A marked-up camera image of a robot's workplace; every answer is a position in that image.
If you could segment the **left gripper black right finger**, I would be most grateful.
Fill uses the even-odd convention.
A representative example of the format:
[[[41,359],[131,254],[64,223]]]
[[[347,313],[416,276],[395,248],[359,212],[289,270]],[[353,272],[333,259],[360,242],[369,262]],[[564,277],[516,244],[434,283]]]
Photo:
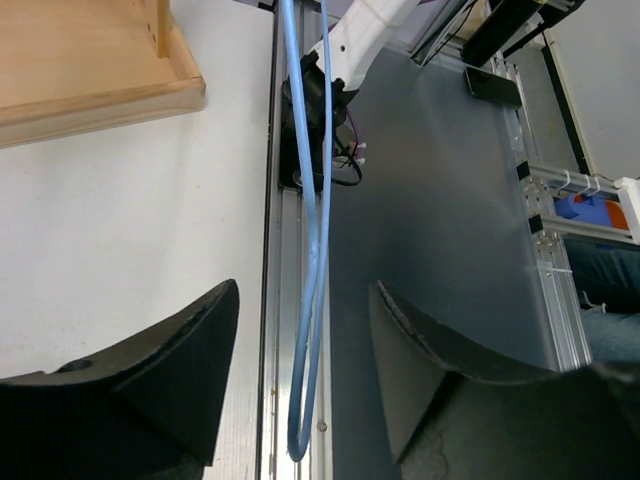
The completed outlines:
[[[639,367],[554,372],[485,347],[382,283],[369,318],[405,479],[635,479]]]

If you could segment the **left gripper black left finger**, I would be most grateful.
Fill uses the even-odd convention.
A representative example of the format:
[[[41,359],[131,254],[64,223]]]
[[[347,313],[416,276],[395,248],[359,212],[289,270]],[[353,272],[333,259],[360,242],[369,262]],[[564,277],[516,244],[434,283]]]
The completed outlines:
[[[200,479],[213,463],[239,289],[58,370],[1,382],[5,479]]]

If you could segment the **blue wire hanger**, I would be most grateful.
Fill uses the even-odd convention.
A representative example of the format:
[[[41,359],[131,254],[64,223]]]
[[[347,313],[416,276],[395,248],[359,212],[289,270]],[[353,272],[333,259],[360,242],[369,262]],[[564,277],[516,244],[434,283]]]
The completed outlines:
[[[289,83],[307,216],[308,270],[297,325],[287,423],[287,453],[300,462],[309,446],[321,350],[328,237],[320,233],[294,3],[281,3]]]

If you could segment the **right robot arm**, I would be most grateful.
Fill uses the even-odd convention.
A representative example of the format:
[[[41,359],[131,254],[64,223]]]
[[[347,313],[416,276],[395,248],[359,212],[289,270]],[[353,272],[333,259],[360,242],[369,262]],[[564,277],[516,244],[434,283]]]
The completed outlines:
[[[299,52],[294,7],[283,3],[289,74],[282,84],[281,138],[315,150],[332,126],[342,125],[377,55],[418,1],[354,1],[306,54]]]

